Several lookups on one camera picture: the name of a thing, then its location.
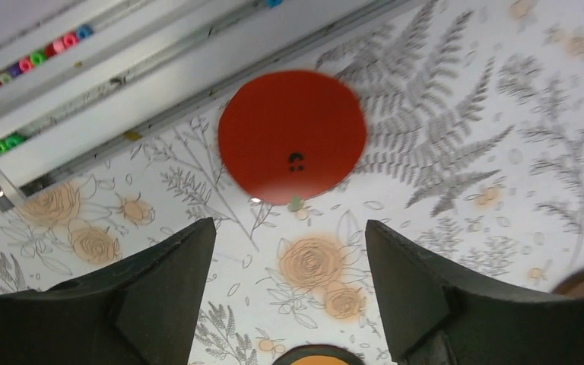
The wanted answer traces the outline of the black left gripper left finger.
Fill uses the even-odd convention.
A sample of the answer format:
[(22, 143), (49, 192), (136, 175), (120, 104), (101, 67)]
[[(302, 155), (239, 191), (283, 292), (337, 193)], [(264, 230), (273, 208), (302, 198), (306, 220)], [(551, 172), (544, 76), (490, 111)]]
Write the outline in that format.
[(214, 251), (204, 218), (45, 291), (0, 295), (0, 364), (185, 364)]

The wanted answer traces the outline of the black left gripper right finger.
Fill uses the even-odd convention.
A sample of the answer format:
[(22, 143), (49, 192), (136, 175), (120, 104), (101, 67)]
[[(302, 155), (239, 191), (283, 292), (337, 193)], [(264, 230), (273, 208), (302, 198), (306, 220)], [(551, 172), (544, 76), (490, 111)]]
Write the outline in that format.
[(394, 362), (584, 364), (584, 298), (488, 277), (379, 221), (365, 240)]

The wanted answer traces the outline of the orange black smiley coaster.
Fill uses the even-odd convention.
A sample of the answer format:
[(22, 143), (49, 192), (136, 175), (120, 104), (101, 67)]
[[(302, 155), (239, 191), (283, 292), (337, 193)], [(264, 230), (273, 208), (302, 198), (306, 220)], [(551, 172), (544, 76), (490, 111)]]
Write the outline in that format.
[(356, 354), (329, 344), (297, 346), (282, 354), (272, 365), (364, 365)]

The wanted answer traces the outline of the red smiley coaster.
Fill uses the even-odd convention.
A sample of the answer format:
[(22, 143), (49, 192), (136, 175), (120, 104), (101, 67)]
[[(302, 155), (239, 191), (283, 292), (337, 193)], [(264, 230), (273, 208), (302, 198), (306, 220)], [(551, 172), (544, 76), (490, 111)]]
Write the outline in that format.
[(218, 123), (227, 172), (273, 205), (339, 184), (363, 153), (367, 124), (355, 93), (315, 71), (277, 71), (244, 84)]

